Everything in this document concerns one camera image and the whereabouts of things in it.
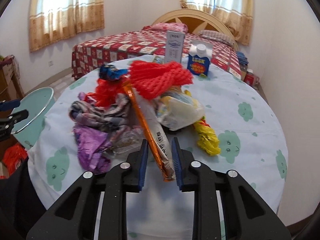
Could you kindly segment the red box on floor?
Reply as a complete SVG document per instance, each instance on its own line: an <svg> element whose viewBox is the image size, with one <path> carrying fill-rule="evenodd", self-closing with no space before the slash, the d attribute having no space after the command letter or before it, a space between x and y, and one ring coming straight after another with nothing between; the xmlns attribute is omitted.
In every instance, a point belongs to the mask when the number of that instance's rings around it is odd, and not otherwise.
<svg viewBox="0 0 320 240"><path fill-rule="evenodd" d="M247 72L246 72L246 75L245 75L245 78L244 78L244 83L246 83L249 86L257 89L258 85L259 85L259 82L260 82L259 76L255 75L253 73L253 70L247 69Z"/></svg>

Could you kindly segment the yellow wrapper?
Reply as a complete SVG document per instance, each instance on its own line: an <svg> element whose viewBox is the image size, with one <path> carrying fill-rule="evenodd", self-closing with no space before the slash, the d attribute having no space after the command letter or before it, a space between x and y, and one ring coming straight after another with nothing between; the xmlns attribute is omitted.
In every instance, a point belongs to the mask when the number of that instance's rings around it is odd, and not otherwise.
<svg viewBox="0 0 320 240"><path fill-rule="evenodd" d="M219 147L219 139L215 131L206 122L203 116L199 121L193 123L193 128L198 136L197 145L203 149L208 155L215 156L221 153Z"/></svg>

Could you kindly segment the brown wooden cabinet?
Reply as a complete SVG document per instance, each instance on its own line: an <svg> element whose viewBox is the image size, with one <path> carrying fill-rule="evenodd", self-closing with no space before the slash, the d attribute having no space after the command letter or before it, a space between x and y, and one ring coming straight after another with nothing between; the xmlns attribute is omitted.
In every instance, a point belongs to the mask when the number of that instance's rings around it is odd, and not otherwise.
<svg viewBox="0 0 320 240"><path fill-rule="evenodd" d="M25 94L20 83L20 69L14 55L1 57L1 102L23 99Z"/></svg>

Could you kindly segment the red orange wrapper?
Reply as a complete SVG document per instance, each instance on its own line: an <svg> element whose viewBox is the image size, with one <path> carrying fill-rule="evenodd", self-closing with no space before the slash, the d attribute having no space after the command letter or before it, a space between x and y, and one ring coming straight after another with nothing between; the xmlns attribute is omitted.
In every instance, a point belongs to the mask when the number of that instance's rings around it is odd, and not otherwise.
<svg viewBox="0 0 320 240"><path fill-rule="evenodd" d="M124 90L125 85L129 83L129 78L122 76L118 80L97 79L97 86L94 92L85 94L83 101L92 104L95 107L108 108L117 104L127 106L130 100Z"/></svg>

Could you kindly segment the purple foil wrapper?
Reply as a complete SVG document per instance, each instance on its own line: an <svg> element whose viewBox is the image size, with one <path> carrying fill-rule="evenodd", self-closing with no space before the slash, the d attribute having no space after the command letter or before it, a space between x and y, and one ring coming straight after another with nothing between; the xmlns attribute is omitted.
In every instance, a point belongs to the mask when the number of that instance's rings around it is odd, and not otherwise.
<svg viewBox="0 0 320 240"><path fill-rule="evenodd" d="M104 156L104 152L112 146L108 134L79 124L74 125L73 133L81 167L94 174L107 172L111 167L111 160Z"/></svg>

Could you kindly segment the blue folded clothes stack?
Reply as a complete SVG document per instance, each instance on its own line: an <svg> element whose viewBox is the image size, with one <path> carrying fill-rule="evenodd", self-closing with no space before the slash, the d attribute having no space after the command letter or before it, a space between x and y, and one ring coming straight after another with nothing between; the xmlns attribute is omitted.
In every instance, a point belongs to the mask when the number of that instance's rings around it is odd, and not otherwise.
<svg viewBox="0 0 320 240"><path fill-rule="evenodd" d="M242 65L248 65L248 59L247 57L244 55L244 53L240 52L240 51L237 51L236 52L236 55L237 55L237 58L238 58L238 61L240 64Z"/></svg>

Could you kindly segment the red checkered bed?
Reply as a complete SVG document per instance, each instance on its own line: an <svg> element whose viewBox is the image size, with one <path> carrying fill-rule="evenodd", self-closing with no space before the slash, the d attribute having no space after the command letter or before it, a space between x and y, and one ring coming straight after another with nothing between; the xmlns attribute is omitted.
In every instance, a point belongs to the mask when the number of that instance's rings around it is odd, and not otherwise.
<svg viewBox="0 0 320 240"><path fill-rule="evenodd" d="M146 54L163 56L166 36L166 32L146 26L139 31L105 36L77 44L72 51L72 77L77 80L102 64L118 60ZM241 77L236 51L224 43L186 33L182 56L188 55L193 40L211 43L213 45L211 63L236 77Z"/></svg>

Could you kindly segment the orange long snack wrapper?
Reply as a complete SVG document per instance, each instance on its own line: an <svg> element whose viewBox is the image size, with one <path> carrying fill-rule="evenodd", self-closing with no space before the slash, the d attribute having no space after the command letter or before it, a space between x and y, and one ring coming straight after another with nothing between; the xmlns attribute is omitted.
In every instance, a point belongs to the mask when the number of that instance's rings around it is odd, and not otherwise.
<svg viewBox="0 0 320 240"><path fill-rule="evenodd" d="M124 81L123 89L131 101L137 120L143 128L145 138L149 143L153 158L163 174L163 179L165 181L174 180L175 172L171 146L161 124L157 120L152 103L140 96L129 81Z"/></svg>

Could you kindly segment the striped pillow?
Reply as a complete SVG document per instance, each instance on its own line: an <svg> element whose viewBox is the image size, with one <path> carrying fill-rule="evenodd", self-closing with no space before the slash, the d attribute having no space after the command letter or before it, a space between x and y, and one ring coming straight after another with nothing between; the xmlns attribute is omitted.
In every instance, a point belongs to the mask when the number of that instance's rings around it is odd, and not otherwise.
<svg viewBox="0 0 320 240"><path fill-rule="evenodd" d="M216 42L221 42L221 43L226 44L230 47L234 47L234 44L235 44L234 40L231 39L231 37L229 37L228 35L226 35L224 33L220 33L218 31L204 29L199 32L199 35L204 38L216 41Z"/></svg>

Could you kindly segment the right beige curtain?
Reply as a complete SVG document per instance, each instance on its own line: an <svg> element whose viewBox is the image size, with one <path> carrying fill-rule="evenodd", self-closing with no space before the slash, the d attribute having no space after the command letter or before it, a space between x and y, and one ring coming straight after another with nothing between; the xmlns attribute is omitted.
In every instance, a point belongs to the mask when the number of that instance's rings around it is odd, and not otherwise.
<svg viewBox="0 0 320 240"><path fill-rule="evenodd" d="M183 9L206 12L220 20L239 44L251 40L254 0L180 0Z"/></svg>

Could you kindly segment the grey patterned wrapper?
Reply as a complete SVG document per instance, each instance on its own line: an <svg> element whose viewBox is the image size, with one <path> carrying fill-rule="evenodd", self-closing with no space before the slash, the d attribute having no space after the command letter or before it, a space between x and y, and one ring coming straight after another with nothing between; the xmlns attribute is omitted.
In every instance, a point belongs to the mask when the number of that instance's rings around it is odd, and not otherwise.
<svg viewBox="0 0 320 240"><path fill-rule="evenodd" d="M117 138L131 129L129 113L131 102L127 95L117 94L116 102L109 107L97 107L82 100L73 102L69 117L77 124L87 126Z"/></svg>

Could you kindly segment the left beige curtain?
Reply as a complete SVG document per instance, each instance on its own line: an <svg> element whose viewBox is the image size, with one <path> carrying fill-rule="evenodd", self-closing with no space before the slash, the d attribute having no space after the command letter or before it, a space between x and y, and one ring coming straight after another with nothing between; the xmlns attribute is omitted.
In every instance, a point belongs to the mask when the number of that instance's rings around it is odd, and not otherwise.
<svg viewBox="0 0 320 240"><path fill-rule="evenodd" d="M31 0L29 51L104 27L104 0Z"/></svg>

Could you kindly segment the teal plastic trash bin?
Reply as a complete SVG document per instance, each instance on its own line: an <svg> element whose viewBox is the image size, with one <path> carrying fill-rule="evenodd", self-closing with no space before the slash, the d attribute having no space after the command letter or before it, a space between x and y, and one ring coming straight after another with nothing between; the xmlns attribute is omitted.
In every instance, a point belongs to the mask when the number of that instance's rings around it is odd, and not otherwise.
<svg viewBox="0 0 320 240"><path fill-rule="evenodd" d="M20 101L12 114L27 110L29 115L14 125L11 134L26 149L31 149L44 129L44 116L55 103L54 90L43 87L34 90Z"/></svg>

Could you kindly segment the pink pillow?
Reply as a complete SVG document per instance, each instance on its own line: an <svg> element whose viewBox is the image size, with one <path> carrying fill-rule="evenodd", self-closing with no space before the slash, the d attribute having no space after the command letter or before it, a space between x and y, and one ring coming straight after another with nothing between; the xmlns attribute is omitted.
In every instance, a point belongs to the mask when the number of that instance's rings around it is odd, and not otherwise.
<svg viewBox="0 0 320 240"><path fill-rule="evenodd" d="M156 23L151 26L151 29L157 31L176 31L180 33L188 32L188 27L184 23Z"/></svg>

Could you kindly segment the blue gable top carton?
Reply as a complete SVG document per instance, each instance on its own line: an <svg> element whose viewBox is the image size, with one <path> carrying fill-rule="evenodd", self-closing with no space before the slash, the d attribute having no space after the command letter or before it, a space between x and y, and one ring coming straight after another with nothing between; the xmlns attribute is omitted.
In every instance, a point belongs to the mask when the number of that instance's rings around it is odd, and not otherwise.
<svg viewBox="0 0 320 240"><path fill-rule="evenodd" d="M197 76L207 77L213 53L213 45L199 40L192 40L188 51L187 69Z"/></svg>

